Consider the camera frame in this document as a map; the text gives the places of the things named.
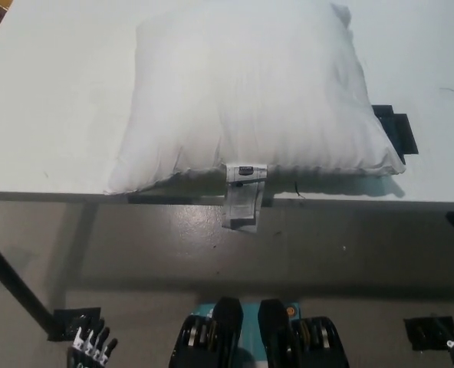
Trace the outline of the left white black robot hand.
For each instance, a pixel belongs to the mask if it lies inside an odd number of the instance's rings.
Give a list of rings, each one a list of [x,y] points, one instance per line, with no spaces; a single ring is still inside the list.
[[[77,329],[67,349],[67,368],[104,368],[118,345],[116,337],[109,339],[110,328],[105,319],[91,325],[85,320]]]

